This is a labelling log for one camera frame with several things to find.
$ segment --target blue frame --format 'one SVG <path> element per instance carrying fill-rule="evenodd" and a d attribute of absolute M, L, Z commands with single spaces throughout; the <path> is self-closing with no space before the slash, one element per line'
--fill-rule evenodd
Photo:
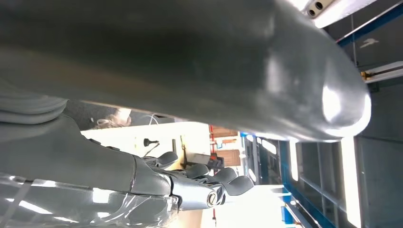
<path fill-rule="evenodd" d="M 336 41 L 336 43 L 339 46 L 344 47 L 350 42 L 354 42 L 356 39 L 359 39 L 360 37 L 374 31 L 375 29 L 381 27 L 382 25 L 392 21 L 393 19 L 401 15 L 403 15 L 403 1 L 400 1 L 386 11 L 372 18 L 365 24 L 348 33 L 344 37 L 340 38 Z"/>
<path fill-rule="evenodd" d="M 290 170 L 288 165 L 287 142 L 279 141 L 280 163 L 281 163 L 281 180 L 284 188 L 289 191 L 292 196 L 299 201 L 300 205 L 319 223 L 323 228 L 336 228 L 336 226 L 324 216 L 304 195 L 302 195 L 294 186 L 289 178 Z"/>

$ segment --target wall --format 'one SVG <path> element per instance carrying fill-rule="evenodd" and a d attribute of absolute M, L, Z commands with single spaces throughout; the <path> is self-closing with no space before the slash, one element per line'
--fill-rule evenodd
<path fill-rule="evenodd" d="M 86 138 L 92 138 L 103 146 L 113 146 L 121 151 L 143 156 L 153 145 L 143 146 L 144 138 L 158 140 L 160 146 L 152 150 L 149 156 L 160 156 L 172 151 L 172 139 L 176 141 L 177 152 L 182 151 L 181 136 L 187 153 L 210 154 L 209 126 L 198 122 L 164 123 L 160 125 L 142 125 L 81 132 Z"/>
<path fill-rule="evenodd" d="M 403 85 L 372 94 L 372 118 L 359 135 L 364 209 L 370 228 L 394 228 L 403 215 Z"/>

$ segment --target wire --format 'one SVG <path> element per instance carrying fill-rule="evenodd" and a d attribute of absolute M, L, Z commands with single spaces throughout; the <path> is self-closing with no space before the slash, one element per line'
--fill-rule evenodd
<path fill-rule="evenodd" d="M 159 145 L 160 145 L 160 143 L 158 142 L 153 148 L 151 148 L 151 150 L 147 151 L 147 153 L 145 153 L 145 155 L 143 157 L 147 156 L 152 150 L 154 150 Z"/>
<path fill-rule="evenodd" d="M 150 120 L 150 122 L 148 123 L 148 125 L 151 125 L 151 123 L 152 123 L 153 120 L 155 121 L 155 123 L 156 123 L 157 125 L 159 125 L 158 121 L 156 120 L 156 118 L 155 118 L 153 115 L 143 115 L 143 116 L 141 116 L 140 118 L 136 119 L 135 122 L 137 122 L 138 120 L 143 119 L 144 117 L 147 117 L 147 116 L 148 116 L 148 117 L 151 118 L 151 120 Z"/>
<path fill-rule="evenodd" d="M 152 114 L 152 115 L 147 115 L 147 116 L 149 116 L 149 117 L 151 117 L 151 119 L 150 119 L 150 122 L 148 123 L 148 125 L 151 125 L 151 123 L 153 122 L 153 120 L 155 121 L 155 123 L 157 123 L 157 125 L 158 125 L 158 121 L 154 118 L 154 113 Z"/>

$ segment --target bolt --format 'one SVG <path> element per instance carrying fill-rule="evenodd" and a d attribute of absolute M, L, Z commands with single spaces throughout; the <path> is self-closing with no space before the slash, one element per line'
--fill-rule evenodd
<path fill-rule="evenodd" d="M 210 192 L 210 194 L 207 196 L 207 205 L 209 207 L 212 207 L 214 206 L 216 201 L 217 201 L 217 194 L 214 191 Z"/>

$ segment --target ceiling light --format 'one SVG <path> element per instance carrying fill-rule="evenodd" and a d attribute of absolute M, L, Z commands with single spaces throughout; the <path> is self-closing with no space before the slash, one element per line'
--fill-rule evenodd
<path fill-rule="evenodd" d="M 248 170 L 249 177 L 252 179 L 253 182 L 256 182 L 256 176 L 251 169 Z"/>
<path fill-rule="evenodd" d="M 266 139 L 273 139 L 273 140 L 287 140 L 284 137 L 278 136 L 276 134 L 270 134 L 270 133 L 256 133 L 255 136 L 266 138 Z"/>
<path fill-rule="evenodd" d="M 246 136 L 246 139 L 249 140 L 249 141 L 251 141 L 251 142 L 253 142 L 253 135 L 248 134 L 248 135 Z"/>
<path fill-rule="evenodd" d="M 354 137 L 341 140 L 343 161 L 345 209 L 347 220 L 356 227 L 361 227 L 361 213 L 358 196 L 357 166 L 355 163 Z"/>
<path fill-rule="evenodd" d="M 262 146 L 263 146 L 266 150 L 270 151 L 272 154 L 277 154 L 277 148 L 276 148 L 276 146 L 273 145 L 273 144 L 271 144 L 271 143 L 269 143 L 268 141 L 262 140 Z"/>
<path fill-rule="evenodd" d="M 291 177 L 298 181 L 298 163 L 297 163 L 297 147 L 295 142 L 289 142 L 290 147 L 290 161 L 291 161 Z"/>
<path fill-rule="evenodd" d="M 264 185 L 265 189 L 282 189 L 284 187 L 284 185 L 282 184 L 270 184 L 270 185 Z"/>

